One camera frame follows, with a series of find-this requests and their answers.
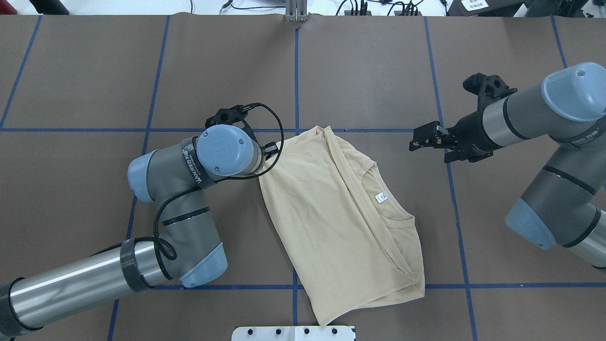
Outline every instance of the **black cable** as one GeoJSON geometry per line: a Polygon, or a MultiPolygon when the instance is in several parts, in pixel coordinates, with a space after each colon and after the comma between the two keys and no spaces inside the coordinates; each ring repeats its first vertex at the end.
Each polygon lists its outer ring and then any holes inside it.
{"type": "Polygon", "coordinates": [[[570,11],[572,11],[572,8],[574,7],[574,3],[575,3],[575,0],[570,1],[570,6],[568,8],[568,13],[566,13],[566,18],[570,17],[570,11]]]}
{"type": "Polygon", "coordinates": [[[402,13],[400,13],[401,16],[408,16],[409,12],[412,12],[413,10],[413,2],[412,0],[408,2],[408,4],[406,4],[406,8],[402,11],[402,13]]]}
{"type": "Polygon", "coordinates": [[[230,6],[235,10],[256,10],[257,8],[286,8],[286,6],[236,7],[233,4],[230,4],[230,6]]]}
{"type": "Polygon", "coordinates": [[[339,15],[339,12],[341,11],[341,7],[343,7],[343,5],[347,2],[347,0],[343,0],[343,2],[341,3],[341,5],[339,5],[339,8],[337,8],[337,13],[335,15],[339,15]]]}
{"type": "Polygon", "coordinates": [[[448,16],[448,1],[440,0],[440,3],[444,5],[444,16],[448,16]]]}
{"type": "Polygon", "coordinates": [[[395,7],[397,4],[402,5],[402,13],[404,12],[404,6],[406,6],[402,1],[398,1],[398,2],[394,2],[391,5],[391,8],[389,8],[389,12],[387,12],[387,16],[389,16],[391,14],[391,10],[393,10],[393,7],[395,7]]]}
{"type": "Polygon", "coordinates": [[[249,104],[248,106],[263,107],[263,108],[267,109],[276,118],[276,121],[278,121],[278,126],[280,127],[280,149],[278,150],[278,154],[276,154],[276,159],[273,160],[273,163],[271,164],[271,166],[269,166],[266,170],[264,170],[263,172],[261,172],[259,174],[249,175],[246,177],[227,177],[227,178],[217,180],[217,181],[215,181],[215,183],[220,183],[224,180],[248,180],[248,179],[258,178],[261,175],[264,175],[267,172],[269,172],[273,168],[273,166],[275,166],[276,163],[278,163],[278,160],[280,159],[280,155],[282,155],[282,150],[284,149],[284,128],[282,127],[282,121],[280,121],[280,117],[278,117],[278,115],[270,107],[266,106],[263,103],[253,103],[253,104],[249,104]]]}

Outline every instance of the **grid line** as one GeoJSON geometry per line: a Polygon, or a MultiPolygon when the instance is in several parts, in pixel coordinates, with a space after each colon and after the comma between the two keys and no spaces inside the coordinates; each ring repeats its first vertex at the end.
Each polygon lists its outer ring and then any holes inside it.
{"type": "MultiPolygon", "coordinates": [[[[297,136],[301,133],[301,125],[299,122],[299,29],[300,27],[295,30],[295,135],[297,136]]],[[[298,281],[299,276],[293,265],[293,326],[299,325],[298,281]]]]}
{"type": "Polygon", "coordinates": [[[32,32],[32,37],[30,38],[30,43],[27,45],[27,49],[25,50],[25,54],[23,55],[23,60],[21,61],[21,66],[19,66],[19,71],[17,72],[17,77],[15,77],[15,82],[13,83],[13,88],[8,95],[8,100],[6,101],[6,107],[4,107],[4,113],[2,114],[2,119],[0,120],[0,129],[4,127],[4,122],[6,121],[6,116],[8,115],[8,110],[10,109],[10,104],[13,101],[13,97],[15,92],[17,91],[17,86],[19,85],[19,80],[21,79],[21,74],[23,73],[23,69],[25,68],[25,63],[27,62],[27,57],[30,55],[30,51],[32,50],[32,46],[34,45],[34,39],[36,39],[36,34],[38,33],[38,28],[40,27],[40,22],[42,21],[42,16],[38,16],[38,21],[36,21],[36,26],[34,26],[34,31],[32,32]]]}
{"type": "MultiPolygon", "coordinates": [[[[438,118],[440,123],[444,123],[444,117],[442,116],[442,106],[440,102],[440,94],[438,91],[438,77],[436,76],[436,67],[433,60],[433,50],[431,48],[431,36],[429,31],[429,21],[427,17],[424,17],[425,21],[425,35],[427,37],[427,50],[429,53],[429,63],[431,66],[431,77],[433,78],[433,90],[436,95],[436,107],[438,108],[438,118]]],[[[456,202],[455,185],[453,183],[452,170],[450,164],[446,164],[446,170],[448,172],[448,182],[450,184],[450,195],[453,202],[454,216],[456,218],[456,229],[459,239],[459,255],[461,256],[461,268],[463,271],[463,281],[465,282],[465,294],[467,296],[467,310],[469,312],[469,322],[471,326],[471,336],[473,341],[478,341],[478,332],[476,330],[476,317],[473,312],[473,301],[471,299],[471,288],[469,286],[469,276],[467,274],[467,261],[465,259],[465,246],[463,244],[463,233],[461,232],[461,222],[459,221],[459,209],[456,202]]]]}
{"type": "Polygon", "coordinates": [[[107,332],[107,341],[113,340],[113,331],[116,327],[116,318],[118,316],[118,306],[120,305],[120,300],[114,301],[114,306],[112,308],[112,319],[110,320],[110,329],[107,332]]]}
{"type": "MultiPolygon", "coordinates": [[[[311,128],[299,129],[299,134],[310,130],[311,128]]],[[[296,129],[285,128],[285,133],[297,133],[296,129]]],[[[201,133],[204,128],[2,128],[0,132],[31,132],[31,133],[179,133],[179,132],[191,132],[201,133]]],[[[332,131],[336,133],[412,133],[414,128],[401,128],[401,129],[375,129],[375,128],[332,128],[332,131]]],[[[269,129],[253,129],[256,133],[279,133],[280,129],[269,128],[269,129]]]]}
{"type": "MultiPolygon", "coordinates": [[[[548,289],[548,288],[606,288],[606,282],[552,282],[552,283],[428,283],[427,290],[442,289],[548,289]]],[[[296,284],[225,284],[225,285],[201,285],[194,288],[186,288],[182,285],[157,285],[154,290],[203,290],[203,291],[226,291],[226,290],[305,290],[303,285],[296,284]]]]}
{"type": "MultiPolygon", "coordinates": [[[[162,47],[160,49],[160,56],[158,58],[158,69],[156,71],[156,79],[154,83],[153,93],[151,95],[151,103],[150,103],[150,111],[147,117],[147,127],[145,128],[145,137],[143,139],[143,147],[141,149],[141,155],[145,155],[147,151],[147,140],[149,139],[150,129],[152,127],[152,119],[153,119],[153,109],[156,103],[156,94],[158,92],[158,83],[160,82],[160,72],[162,70],[162,59],[164,58],[164,49],[166,48],[166,38],[168,36],[168,25],[170,23],[170,15],[166,16],[166,24],[164,26],[164,36],[162,38],[162,47]]],[[[135,220],[135,207],[137,205],[137,197],[133,195],[132,205],[130,207],[130,215],[128,218],[128,228],[126,230],[126,239],[130,239],[130,236],[133,232],[133,222],[135,220]]],[[[113,333],[116,327],[116,318],[118,316],[118,308],[119,308],[120,300],[114,301],[114,306],[112,309],[112,318],[110,320],[109,330],[107,332],[107,341],[113,340],[113,333]]]]}

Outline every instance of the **clothing tag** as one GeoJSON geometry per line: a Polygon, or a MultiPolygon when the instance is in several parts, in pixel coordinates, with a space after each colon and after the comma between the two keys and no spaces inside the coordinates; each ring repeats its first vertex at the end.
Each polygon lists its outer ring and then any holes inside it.
{"type": "Polygon", "coordinates": [[[468,12],[488,7],[486,0],[461,0],[461,4],[468,12]]]}
{"type": "Polygon", "coordinates": [[[388,199],[387,195],[383,192],[375,195],[375,198],[377,198],[377,201],[379,202],[379,204],[388,199]]]}

